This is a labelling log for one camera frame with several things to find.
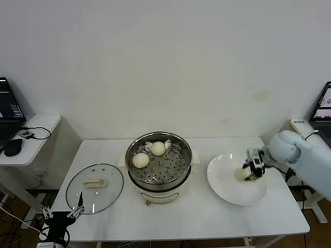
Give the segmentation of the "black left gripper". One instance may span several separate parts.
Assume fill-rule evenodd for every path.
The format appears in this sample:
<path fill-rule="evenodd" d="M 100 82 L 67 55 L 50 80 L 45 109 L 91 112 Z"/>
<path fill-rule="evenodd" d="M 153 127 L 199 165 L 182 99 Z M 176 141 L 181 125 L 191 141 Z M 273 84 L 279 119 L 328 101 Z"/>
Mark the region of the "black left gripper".
<path fill-rule="evenodd" d="M 72 211 L 53 211 L 48 205 L 41 207 L 44 219 L 49 219 L 50 230 L 66 230 L 68 226 L 73 224 L 73 218 L 80 217 L 85 208 L 83 206 L 83 192 L 79 195 L 77 206 L 72 208 Z"/>

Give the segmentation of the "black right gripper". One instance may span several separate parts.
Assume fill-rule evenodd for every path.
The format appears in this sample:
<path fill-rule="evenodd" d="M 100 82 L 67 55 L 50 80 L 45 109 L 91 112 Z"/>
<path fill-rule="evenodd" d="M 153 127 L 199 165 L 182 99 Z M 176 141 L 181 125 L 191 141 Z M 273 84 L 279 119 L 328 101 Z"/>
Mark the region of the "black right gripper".
<path fill-rule="evenodd" d="M 247 167 L 253 168 L 250 170 L 250 174 L 247 177 L 247 181 L 257 181 L 264 175 L 264 162 L 262 159 L 262 150 L 258 148 L 249 148 L 247 150 L 247 159 L 242 167 L 245 169 Z"/>

